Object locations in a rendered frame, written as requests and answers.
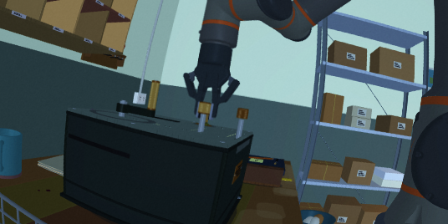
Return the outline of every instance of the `metal shelf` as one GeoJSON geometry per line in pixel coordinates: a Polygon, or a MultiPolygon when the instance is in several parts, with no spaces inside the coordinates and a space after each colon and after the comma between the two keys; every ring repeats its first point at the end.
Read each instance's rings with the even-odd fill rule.
{"type": "Polygon", "coordinates": [[[363,130],[360,128],[354,128],[354,127],[345,126],[345,125],[336,125],[336,124],[331,124],[331,123],[326,123],[326,122],[321,122],[321,121],[316,121],[316,125],[329,127],[329,128],[335,128],[335,129],[341,129],[341,130],[350,130],[350,131],[354,131],[354,132],[367,133],[367,134],[372,134],[372,135],[382,135],[382,136],[388,136],[388,137],[393,137],[393,138],[401,138],[401,139],[406,139],[406,140],[412,139],[411,136],[407,136],[407,135],[397,135],[397,134],[385,133],[385,132],[375,131],[375,130],[363,130]]]}
{"type": "MultiPolygon", "coordinates": [[[[329,63],[327,61],[322,62],[327,65],[326,75],[332,75],[343,79],[350,79],[361,83],[374,84],[376,86],[384,87],[387,89],[393,89],[402,92],[413,92],[426,88],[424,84],[417,84],[402,79],[396,79],[382,74],[371,73],[362,69],[355,69],[352,67],[329,63]]],[[[318,72],[320,73],[322,65],[318,66],[318,72]]]]}
{"type": "Polygon", "coordinates": [[[318,23],[318,51],[316,57],[316,72],[314,75],[314,91],[311,112],[309,115],[309,125],[307,139],[303,148],[302,160],[299,166],[299,172],[296,179],[296,187],[298,190],[298,201],[302,200],[303,191],[306,185],[312,186],[331,186],[349,189],[361,189],[371,191],[386,191],[383,204],[387,205],[390,192],[398,192],[400,189],[381,187],[374,182],[370,186],[350,185],[345,181],[330,182],[309,180],[308,173],[313,159],[314,148],[318,138],[318,127],[332,127],[340,130],[351,130],[366,134],[382,135],[397,138],[397,146],[395,150],[395,159],[392,169],[396,170],[401,151],[401,142],[403,139],[410,140],[411,137],[406,135],[396,135],[391,133],[379,132],[375,130],[362,130],[345,125],[334,125],[330,123],[320,122],[322,112],[323,93],[325,88],[326,75],[332,75],[339,78],[350,79],[366,84],[373,84],[387,89],[394,89],[403,92],[403,109],[401,117],[406,117],[408,106],[409,92],[421,90],[422,95],[428,90],[424,84],[417,84],[402,79],[391,78],[381,74],[370,73],[368,71],[353,69],[343,65],[332,64],[327,62],[328,52],[328,29],[338,30],[340,32],[350,33],[363,38],[373,39],[378,42],[388,43],[405,49],[406,53],[410,53],[410,48],[418,43],[424,43],[424,63],[423,63],[423,79],[427,80],[429,74],[429,39],[428,32],[423,34],[412,33],[400,28],[391,27],[382,23],[369,21],[367,19],[357,18],[344,13],[332,13],[324,20],[318,23]]]}

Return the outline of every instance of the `white box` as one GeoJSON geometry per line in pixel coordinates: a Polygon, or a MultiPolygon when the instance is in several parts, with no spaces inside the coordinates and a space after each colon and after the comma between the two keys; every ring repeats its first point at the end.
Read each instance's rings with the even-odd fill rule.
{"type": "Polygon", "coordinates": [[[347,107],[346,116],[356,116],[359,118],[372,119],[372,109],[366,109],[357,105],[347,107]]]}
{"type": "Polygon", "coordinates": [[[405,174],[387,167],[375,167],[374,174],[386,181],[403,181],[405,174]]]}
{"type": "Polygon", "coordinates": [[[370,123],[371,123],[370,119],[350,116],[349,114],[345,115],[344,125],[346,126],[360,128],[364,130],[370,130],[370,123]]]}
{"type": "Polygon", "coordinates": [[[387,181],[377,175],[372,176],[372,181],[381,187],[401,188],[402,181],[387,181]]]}

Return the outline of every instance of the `blue mug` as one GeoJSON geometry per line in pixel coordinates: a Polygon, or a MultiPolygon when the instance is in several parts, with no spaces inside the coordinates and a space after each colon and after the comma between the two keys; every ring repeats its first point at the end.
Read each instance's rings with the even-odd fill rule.
{"type": "Polygon", "coordinates": [[[0,129],[0,179],[22,175],[22,134],[16,130],[0,129]]]}

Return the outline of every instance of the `brass cap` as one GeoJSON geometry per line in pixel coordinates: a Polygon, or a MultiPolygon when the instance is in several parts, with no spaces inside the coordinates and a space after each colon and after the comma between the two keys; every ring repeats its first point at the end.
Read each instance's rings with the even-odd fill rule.
{"type": "Polygon", "coordinates": [[[237,112],[237,118],[247,120],[249,116],[249,109],[239,108],[237,112]]]}
{"type": "Polygon", "coordinates": [[[199,114],[209,115],[210,114],[210,109],[211,109],[211,103],[200,102],[199,103],[199,108],[198,108],[197,112],[199,114]]]}

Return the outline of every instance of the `black box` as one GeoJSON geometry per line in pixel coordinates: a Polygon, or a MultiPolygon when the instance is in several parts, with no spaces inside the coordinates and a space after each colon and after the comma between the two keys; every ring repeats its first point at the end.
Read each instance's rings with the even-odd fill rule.
{"type": "Polygon", "coordinates": [[[239,202],[253,137],[235,132],[68,109],[61,196],[117,223],[222,224],[239,202]]]}

